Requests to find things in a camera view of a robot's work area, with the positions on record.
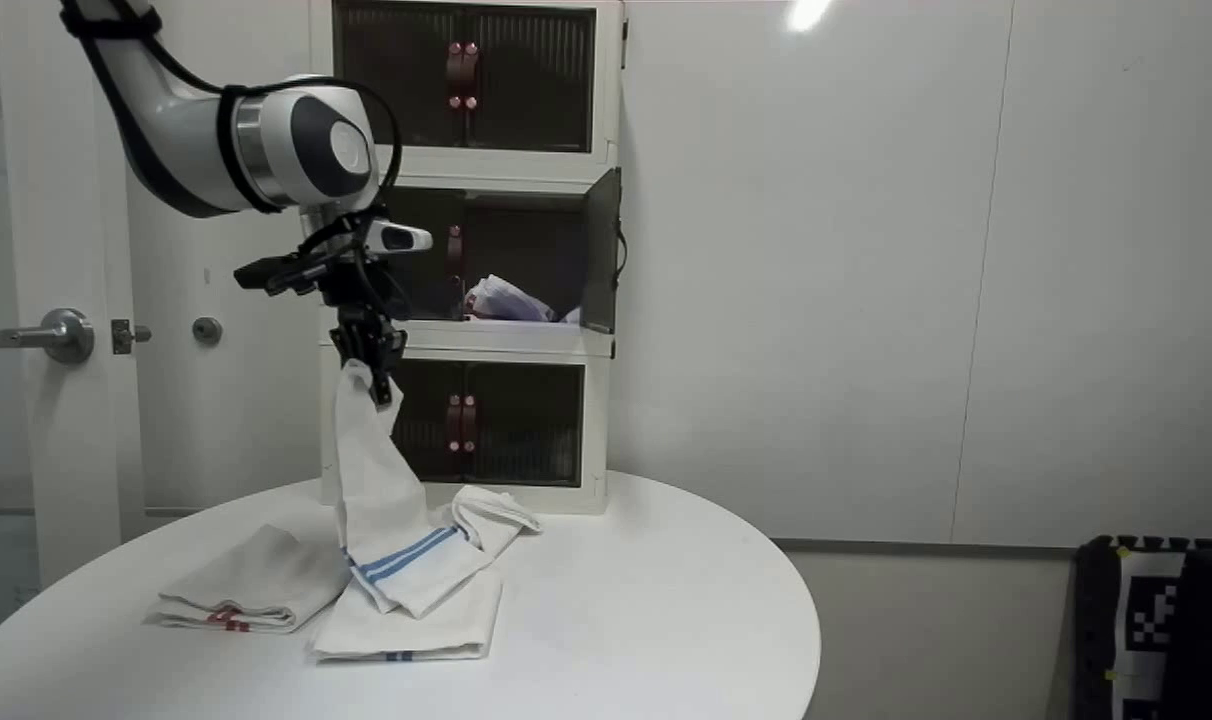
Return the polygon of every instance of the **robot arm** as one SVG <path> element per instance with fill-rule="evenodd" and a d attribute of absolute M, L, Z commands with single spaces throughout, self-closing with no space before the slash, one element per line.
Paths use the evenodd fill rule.
<path fill-rule="evenodd" d="M 390 224 L 376 207 L 399 170 L 371 142 L 354 83 L 302 78 L 259 87 L 216 87 L 174 66 L 160 45 L 146 0 L 63 0 L 63 26 L 113 106 L 140 186 L 186 215 L 240 207 L 302 207 L 317 231 L 287 256 L 235 272 L 240 288 L 325 291 L 334 310 L 330 340 L 345 360 L 371 367 L 371 402 L 390 406 L 389 367 L 404 352 L 389 261 L 430 248 L 425 229 Z"/>

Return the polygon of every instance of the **table top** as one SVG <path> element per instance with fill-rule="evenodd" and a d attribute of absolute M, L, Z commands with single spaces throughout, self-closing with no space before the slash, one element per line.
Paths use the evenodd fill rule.
<path fill-rule="evenodd" d="M 608 477 L 605 516 L 542 516 L 496 562 L 486 661 L 317 665 L 294 635 L 143 624 L 155 593 L 259 524 L 329 531 L 319 485 L 146 531 L 0 624 L 0 716 L 798 720 L 820 624 L 789 557 L 730 511 Z"/>

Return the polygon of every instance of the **door handle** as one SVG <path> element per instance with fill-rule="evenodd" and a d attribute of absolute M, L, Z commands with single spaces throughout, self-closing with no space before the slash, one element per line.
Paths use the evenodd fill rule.
<path fill-rule="evenodd" d="M 56 310 L 41 327 L 0 327 L 0 349 L 43 349 L 56 365 L 84 365 L 92 358 L 92 326 L 75 310 Z"/>

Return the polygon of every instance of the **door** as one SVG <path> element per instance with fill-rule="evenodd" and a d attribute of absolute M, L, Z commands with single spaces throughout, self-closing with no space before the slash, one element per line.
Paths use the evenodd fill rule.
<path fill-rule="evenodd" d="M 0 3 L 0 622 L 109 553 L 137 516 L 137 367 L 122 158 L 56 3 Z M 63 310 L 92 334 L 33 334 Z"/>

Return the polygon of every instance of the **silver door handle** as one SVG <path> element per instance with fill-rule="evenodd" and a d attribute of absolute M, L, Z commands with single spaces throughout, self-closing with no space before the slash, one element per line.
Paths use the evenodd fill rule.
<path fill-rule="evenodd" d="M 92 358 L 87 316 L 56 310 L 41 327 L 0 327 L 0 349 L 43 349 L 56 365 L 84 365 Z"/>

